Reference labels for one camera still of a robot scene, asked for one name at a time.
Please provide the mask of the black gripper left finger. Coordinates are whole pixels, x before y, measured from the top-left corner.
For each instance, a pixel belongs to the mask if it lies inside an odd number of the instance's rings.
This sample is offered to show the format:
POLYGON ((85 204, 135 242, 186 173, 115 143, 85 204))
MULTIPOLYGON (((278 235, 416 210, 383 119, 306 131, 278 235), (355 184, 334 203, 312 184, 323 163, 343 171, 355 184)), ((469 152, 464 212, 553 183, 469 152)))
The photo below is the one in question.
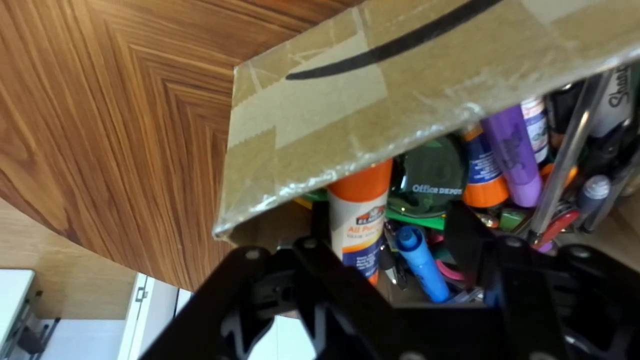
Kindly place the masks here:
POLYGON ((330 245, 330 204, 329 203, 312 204, 310 235, 319 242, 330 245))

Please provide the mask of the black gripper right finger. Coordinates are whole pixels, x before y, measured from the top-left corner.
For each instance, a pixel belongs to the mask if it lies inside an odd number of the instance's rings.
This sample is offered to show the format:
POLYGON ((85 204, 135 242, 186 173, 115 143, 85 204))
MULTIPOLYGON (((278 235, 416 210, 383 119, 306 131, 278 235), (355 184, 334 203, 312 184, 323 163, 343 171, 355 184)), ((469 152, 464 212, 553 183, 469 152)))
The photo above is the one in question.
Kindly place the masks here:
POLYGON ((481 259, 494 235, 464 203, 450 203, 444 239, 457 263, 473 263, 481 259))

